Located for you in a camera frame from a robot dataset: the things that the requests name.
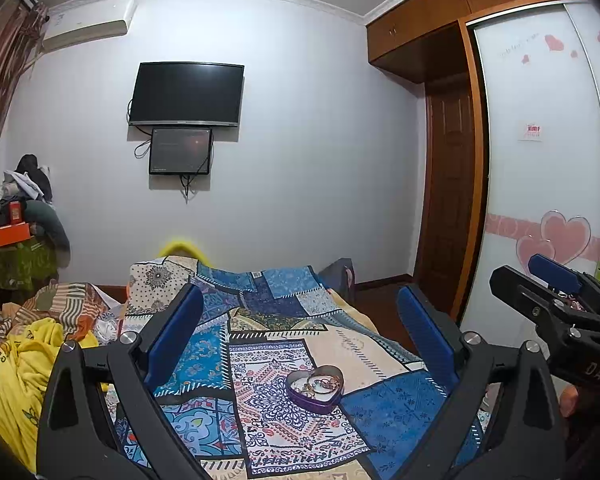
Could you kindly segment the brown wooden door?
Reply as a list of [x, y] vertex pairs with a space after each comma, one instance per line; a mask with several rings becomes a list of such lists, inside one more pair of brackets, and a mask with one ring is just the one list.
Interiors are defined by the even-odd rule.
[[457, 317], [474, 188], [474, 121], [468, 76], [426, 85], [427, 156], [415, 282], [431, 304]]

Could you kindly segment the blue patchwork bedspread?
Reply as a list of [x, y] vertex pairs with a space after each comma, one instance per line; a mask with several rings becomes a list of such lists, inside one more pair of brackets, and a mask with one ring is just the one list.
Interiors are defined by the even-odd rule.
[[187, 257], [135, 263], [103, 344], [139, 332], [185, 285], [193, 335], [155, 398], [215, 479], [390, 479], [446, 399], [421, 359], [309, 266], [234, 273]]

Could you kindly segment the yellow cloth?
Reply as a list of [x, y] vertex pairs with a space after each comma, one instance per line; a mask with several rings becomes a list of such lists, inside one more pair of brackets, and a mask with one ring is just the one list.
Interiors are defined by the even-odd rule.
[[36, 471], [38, 425], [45, 393], [62, 344], [99, 345], [93, 322], [81, 318], [75, 330], [54, 318], [40, 318], [18, 330], [0, 321], [0, 436], [32, 474]]

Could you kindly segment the dark clothes pile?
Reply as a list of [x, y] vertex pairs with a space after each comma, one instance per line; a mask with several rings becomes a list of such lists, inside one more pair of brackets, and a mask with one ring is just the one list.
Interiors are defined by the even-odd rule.
[[0, 227], [20, 222], [30, 226], [31, 237], [50, 242], [61, 269], [69, 265], [70, 240], [53, 205], [50, 176], [33, 154], [23, 155], [15, 170], [5, 170], [0, 184]]

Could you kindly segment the white air conditioner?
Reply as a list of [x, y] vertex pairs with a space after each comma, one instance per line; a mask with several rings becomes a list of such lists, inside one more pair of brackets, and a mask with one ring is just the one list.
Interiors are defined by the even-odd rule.
[[60, 12], [48, 21], [42, 49], [53, 52], [84, 42], [124, 36], [136, 8], [135, 0], [102, 0]]

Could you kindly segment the white wardrobe sliding door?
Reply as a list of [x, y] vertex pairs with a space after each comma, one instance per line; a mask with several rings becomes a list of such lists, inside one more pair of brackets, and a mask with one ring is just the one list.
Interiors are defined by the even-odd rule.
[[472, 29], [488, 118], [488, 199], [462, 326], [516, 346], [531, 324], [490, 291], [500, 266], [541, 254], [600, 271], [600, 12], [576, 1]]

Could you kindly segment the small wall monitor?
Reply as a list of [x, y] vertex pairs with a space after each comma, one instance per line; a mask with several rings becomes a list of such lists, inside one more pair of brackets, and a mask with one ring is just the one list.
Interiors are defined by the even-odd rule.
[[157, 128], [152, 130], [149, 173], [153, 176], [198, 176], [211, 167], [212, 130]]

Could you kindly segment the purple heart-shaped tin box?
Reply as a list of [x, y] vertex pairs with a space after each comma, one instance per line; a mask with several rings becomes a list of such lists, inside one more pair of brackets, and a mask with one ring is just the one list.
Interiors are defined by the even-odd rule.
[[332, 365], [322, 365], [314, 370], [293, 370], [285, 379], [289, 400], [299, 408], [314, 414], [330, 414], [343, 395], [342, 371]]

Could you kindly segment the striped curtain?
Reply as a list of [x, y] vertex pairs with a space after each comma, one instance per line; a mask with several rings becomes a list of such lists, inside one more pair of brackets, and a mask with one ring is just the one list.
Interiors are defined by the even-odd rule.
[[42, 37], [48, 7], [42, 2], [27, 9], [20, 0], [0, 7], [0, 137], [19, 78]]

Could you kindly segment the wooden overhead cabinet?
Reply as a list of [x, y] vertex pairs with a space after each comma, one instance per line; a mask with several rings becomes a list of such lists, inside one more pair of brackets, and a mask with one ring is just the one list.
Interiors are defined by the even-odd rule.
[[468, 71], [460, 25], [521, 0], [405, 0], [367, 26], [368, 62], [414, 84]]

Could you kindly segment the orange box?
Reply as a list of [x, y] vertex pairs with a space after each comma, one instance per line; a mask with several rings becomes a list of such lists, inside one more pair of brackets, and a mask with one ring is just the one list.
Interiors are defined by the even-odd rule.
[[0, 227], [0, 247], [18, 244], [25, 240], [30, 240], [30, 238], [31, 231], [27, 222]]

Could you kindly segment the striped patterned blanket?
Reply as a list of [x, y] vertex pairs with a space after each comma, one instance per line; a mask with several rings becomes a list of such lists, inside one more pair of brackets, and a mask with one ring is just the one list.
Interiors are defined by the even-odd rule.
[[0, 311], [0, 348], [9, 335], [21, 335], [33, 322], [52, 318], [67, 339], [93, 335], [109, 344], [119, 333], [122, 302], [90, 283], [55, 283], [41, 288], [22, 306], [8, 302]]

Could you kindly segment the green patterned cloth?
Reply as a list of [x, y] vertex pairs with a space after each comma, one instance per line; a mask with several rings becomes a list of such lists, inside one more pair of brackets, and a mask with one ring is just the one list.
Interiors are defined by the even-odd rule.
[[35, 290], [58, 277], [55, 249], [30, 238], [0, 248], [0, 289]]

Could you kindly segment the yellow pillow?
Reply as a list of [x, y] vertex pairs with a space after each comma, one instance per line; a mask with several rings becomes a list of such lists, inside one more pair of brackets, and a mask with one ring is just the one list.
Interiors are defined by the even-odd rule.
[[180, 256], [193, 258], [210, 266], [209, 258], [189, 240], [170, 240], [159, 252], [160, 257]]

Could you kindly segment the black wall television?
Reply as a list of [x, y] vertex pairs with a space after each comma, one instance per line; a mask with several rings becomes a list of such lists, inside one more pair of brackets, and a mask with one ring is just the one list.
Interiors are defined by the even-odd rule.
[[245, 67], [201, 62], [143, 62], [129, 110], [133, 126], [239, 124]]

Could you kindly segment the red gold bangle in tin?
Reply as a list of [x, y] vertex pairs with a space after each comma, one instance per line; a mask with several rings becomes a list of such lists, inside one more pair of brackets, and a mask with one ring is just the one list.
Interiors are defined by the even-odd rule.
[[341, 382], [336, 376], [310, 376], [306, 380], [303, 390], [307, 393], [313, 394], [314, 396], [317, 396], [318, 394], [326, 396], [326, 394], [337, 392], [340, 389], [340, 386]]

